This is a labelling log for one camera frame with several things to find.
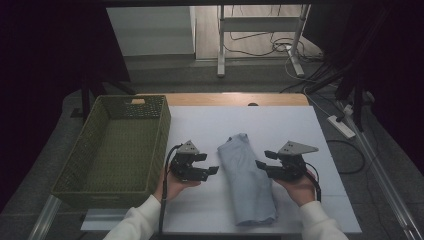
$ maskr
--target white sleeve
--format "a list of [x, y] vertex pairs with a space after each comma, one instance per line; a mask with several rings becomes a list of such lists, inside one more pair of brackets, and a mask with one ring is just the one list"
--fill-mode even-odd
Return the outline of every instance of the white sleeve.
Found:
[[336, 220], [327, 216], [318, 201], [313, 201], [300, 207], [300, 216], [303, 222], [303, 240], [348, 239], [341, 231]]
[[138, 208], [130, 208], [125, 218], [104, 238], [105, 240], [148, 240], [159, 221], [160, 203], [150, 197]]

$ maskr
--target power strip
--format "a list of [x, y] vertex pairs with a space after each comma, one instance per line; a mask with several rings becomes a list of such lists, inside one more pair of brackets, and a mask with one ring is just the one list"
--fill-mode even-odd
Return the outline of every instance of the power strip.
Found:
[[337, 117], [334, 115], [327, 118], [331, 125], [333, 125], [337, 130], [339, 130], [339, 132], [343, 134], [343, 136], [345, 136], [347, 139], [351, 139], [356, 136], [356, 134], [352, 130], [350, 130], [348, 126], [346, 126], [342, 121], [337, 122], [336, 119]]

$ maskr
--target human hand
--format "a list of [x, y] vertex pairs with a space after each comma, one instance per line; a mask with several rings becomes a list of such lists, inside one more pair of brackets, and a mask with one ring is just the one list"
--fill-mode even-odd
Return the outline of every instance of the human hand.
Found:
[[[163, 192], [163, 179], [164, 179], [164, 169], [161, 170], [158, 186], [156, 187], [156, 191], [153, 193], [153, 196], [160, 202], [162, 200], [162, 192]], [[181, 181], [176, 178], [172, 172], [168, 173], [168, 195], [167, 200], [172, 200], [180, 194], [181, 191], [188, 187], [195, 187], [200, 185], [200, 181]]]
[[301, 179], [293, 182], [285, 182], [280, 179], [274, 179], [275, 182], [283, 186], [290, 198], [299, 206], [303, 206], [306, 203], [315, 201], [315, 187], [314, 184], [305, 175]]

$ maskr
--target white wall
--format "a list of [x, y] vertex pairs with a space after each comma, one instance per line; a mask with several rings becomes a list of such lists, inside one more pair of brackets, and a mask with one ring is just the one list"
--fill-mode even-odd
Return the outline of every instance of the white wall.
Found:
[[194, 7], [108, 8], [124, 56], [194, 53]]

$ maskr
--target metal frame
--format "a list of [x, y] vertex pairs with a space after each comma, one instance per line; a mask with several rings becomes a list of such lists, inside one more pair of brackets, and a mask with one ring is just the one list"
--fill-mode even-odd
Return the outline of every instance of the metal frame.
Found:
[[52, 195], [49, 196], [28, 240], [43, 240], [46, 238], [61, 203], [62, 201], [58, 198]]
[[396, 187], [390, 180], [390, 177], [387, 175], [386, 170], [380, 162], [378, 154], [376, 154], [374, 151], [365, 134], [359, 131], [352, 119], [352, 116], [346, 116], [346, 121], [349, 127], [355, 132], [357, 136], [356, 140], [364, 155], [366, 156], [368, 164], [371, 165], [371, 169], [375, 175], [375, 178], [377, 179], [377, 182], [380, 185], [380, 188], [386, 197], [387, 202], [390, 204], [393, 213], [398, 219], [400, 226], [405, 232], [406, 237], [410, 240], [423, 240], [423, 234], [421, 233], [421, 230], [415, 223], [415, 219], [409, 211], [408, 206], [406, 206], [399, 192], [396, 190]]
[[292, 62], [297, 77], [304, 77], [302, 66], [297, 56], [297, 45], [302, 35], [303, 26], [309, 4], [302, 9], [300, 17], [225, 17], [224, 5], [221, 5], [219, 19], [219, 50], [218, 50], [218, 77], [225, 76], [225, 48], [224, 33], [226, 32], [294, 32], [291, 46], [287, 46], [287, 52]]

